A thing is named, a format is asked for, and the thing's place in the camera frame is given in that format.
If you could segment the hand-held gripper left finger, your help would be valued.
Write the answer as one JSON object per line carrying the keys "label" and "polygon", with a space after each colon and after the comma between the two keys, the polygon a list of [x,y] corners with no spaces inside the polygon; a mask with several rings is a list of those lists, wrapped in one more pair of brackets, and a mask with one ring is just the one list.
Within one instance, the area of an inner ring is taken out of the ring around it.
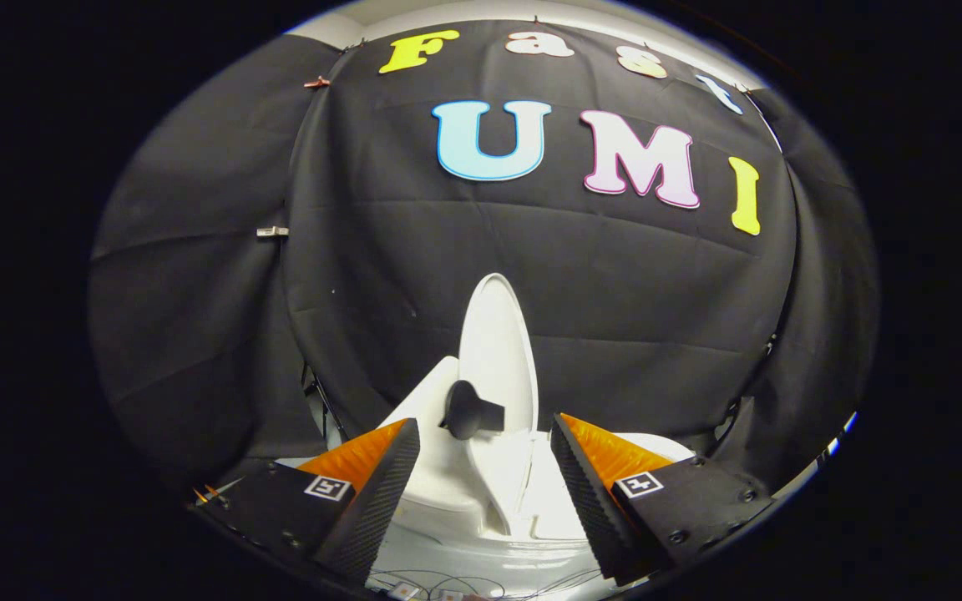
{"label": "hand-held gripper left finger", "polygon": [[371,572],[420,452],[415,418],[403,418],[299,467],[271,462],[190,511],[279,567],[321,569],[351,585]]}

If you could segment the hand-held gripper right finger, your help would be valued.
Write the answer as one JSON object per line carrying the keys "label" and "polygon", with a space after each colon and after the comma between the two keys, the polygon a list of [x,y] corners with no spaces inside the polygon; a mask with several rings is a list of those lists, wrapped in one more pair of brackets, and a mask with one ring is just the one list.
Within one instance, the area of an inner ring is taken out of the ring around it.
{"label": "hand-held gripper right finger", "polygon": [[695,566],[772,506],[748,475],[569,414],[554,415],[550,448],[600,573],[619,585]]}

